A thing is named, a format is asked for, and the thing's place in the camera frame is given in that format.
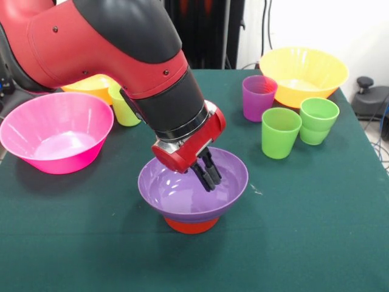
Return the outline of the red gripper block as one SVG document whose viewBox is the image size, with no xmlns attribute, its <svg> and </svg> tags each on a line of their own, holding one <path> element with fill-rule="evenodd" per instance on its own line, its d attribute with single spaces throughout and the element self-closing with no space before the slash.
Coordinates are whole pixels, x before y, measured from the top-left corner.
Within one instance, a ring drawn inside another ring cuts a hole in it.
<svg viewBox="0 0 389 292">
<path fill-rule="evenodd" d="M 197 131 L 178 142 L 164 142 L 158 139 L 151 147 L 155 157 L 168 169 L 185 173 L 190 167 L 207 192 L 213 190 L 213 184 L 219 185 L 222 176 L 212 159 L 207 147 L 225 130 L 226 120 L 217 106 L 206 106 L 210 115 Z M 205 170 L 197 163 L 201 158 Z"/>
</svg>

